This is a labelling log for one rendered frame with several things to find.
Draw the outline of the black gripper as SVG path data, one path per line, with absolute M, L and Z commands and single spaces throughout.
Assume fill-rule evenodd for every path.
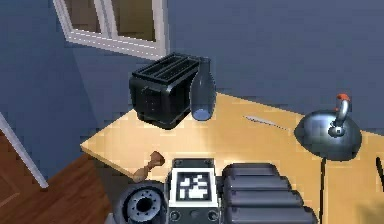
M 159 181 L 134 183 L 115 204 L 116 224 L 165 224 L 164 186 Z

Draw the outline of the brown wooden stamp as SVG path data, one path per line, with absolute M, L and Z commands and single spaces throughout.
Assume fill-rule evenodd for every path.
M 144 181 L 153 168 L 162 166 L 164 163 L 165 158 L 158 151 L 153 151 L 150 155 L 150 161 L 133 174 L 133 181 L 136 183 Z

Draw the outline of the black toaster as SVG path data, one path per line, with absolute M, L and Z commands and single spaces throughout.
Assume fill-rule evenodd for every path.
M 129 89 L 138 119 L 175 128 L 190 112 L 190 86 L 198 67 L 198 57 L 171 53 L 134 71 Z

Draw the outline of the light wooden table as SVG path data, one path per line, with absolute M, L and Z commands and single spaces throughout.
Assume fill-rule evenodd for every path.
M 289 131 L 252 122 L 245 115 L 270 120 Z M 149 177 L 162 181 L 175 158 L 212 158 L 216 168 L 237 162 L 269 162 L 286 176 L 307 206 L 322 214 L 323 224 L 384 224 L 384 191 L 376 164 L 384 165 L 384 136 L 366 132 L 357 157 L 323 162 L 293 135 L 297 113 L 220 94 L 213 117 L 198 122 L 185 117 L 164 130 L 130 111 L 82 143 L 84 152 L 131 176 L 153 151 L 165 158 Z

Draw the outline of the dark blue glass bottle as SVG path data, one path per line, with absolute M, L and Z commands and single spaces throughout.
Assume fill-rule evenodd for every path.
M 211 73 L 211 60 L 201 57 L 190 87 L 190 110 L 197 121 L 209 120 L 216 104 L 216 85 Z

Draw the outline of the silver knife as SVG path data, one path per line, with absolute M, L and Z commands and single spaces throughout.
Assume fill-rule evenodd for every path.
M 259 118 L 259 117 L 256 117 L 256 116 L 250 116 L 250 115 L 245 115 L 244 118 L 246 118 L 247 120 L 250 120 L 252 122 L 258 122 L 258 123 L 274 126 L 276 128 L 289 131 L 289 128 L 280 126 L 280 125 L 278 125 L 278 124 L 276 124 L 276 123 L 274 123 L 274 122 L 272 122 L 270 120 L 266 120 L 266 119 L 262 119 L 262 118 Z

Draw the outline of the white framed window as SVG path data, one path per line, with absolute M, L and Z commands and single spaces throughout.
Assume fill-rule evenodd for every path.
M 157 60 L 169 53 L 167 0 L 52 0 L 70 43 Z

